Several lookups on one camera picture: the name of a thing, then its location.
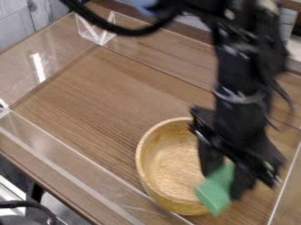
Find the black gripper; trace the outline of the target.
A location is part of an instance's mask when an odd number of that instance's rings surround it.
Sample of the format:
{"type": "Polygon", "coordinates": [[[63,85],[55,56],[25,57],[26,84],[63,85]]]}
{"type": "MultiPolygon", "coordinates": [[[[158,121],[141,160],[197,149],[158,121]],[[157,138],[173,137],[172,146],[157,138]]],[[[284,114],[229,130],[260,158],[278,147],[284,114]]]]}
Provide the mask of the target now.
{"type": "Polygon", "coordinates": [[[265,119],[255,105],[217,102],[217,111],[191,108],[191,132],[199,138],[201,172],[208,177],[225,164],[235,164],[231,198],[240,200],[257,181],[278,185],[286,157],[265,132],[265,119]]]}

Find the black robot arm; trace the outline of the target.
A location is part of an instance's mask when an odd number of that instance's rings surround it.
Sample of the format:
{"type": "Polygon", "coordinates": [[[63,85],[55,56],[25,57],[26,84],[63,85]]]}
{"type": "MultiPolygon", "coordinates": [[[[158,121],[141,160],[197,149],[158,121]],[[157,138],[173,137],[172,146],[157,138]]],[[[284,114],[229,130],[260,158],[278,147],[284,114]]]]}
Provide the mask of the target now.
{"type": "Polygon", "coordinates": [[[211,120],[204,119],[201,107],[191,108],[203,173],[212,176],[227,159],[235,163],[229,185],[235,200],[256,182],[274,187],[286,158],[278,148],[267,145],[265,127],[272,124],[274,95],[292,101],[278,81],[287,71],[288,58],[280,32],[282,0],[134,0],[137,9],[157,18],[138,29],[116,25],[78,0],[61,1],[89,22],[121,36],[150,35],[185,12],[205,22],[219,59],[219,80],[211,120]]]}

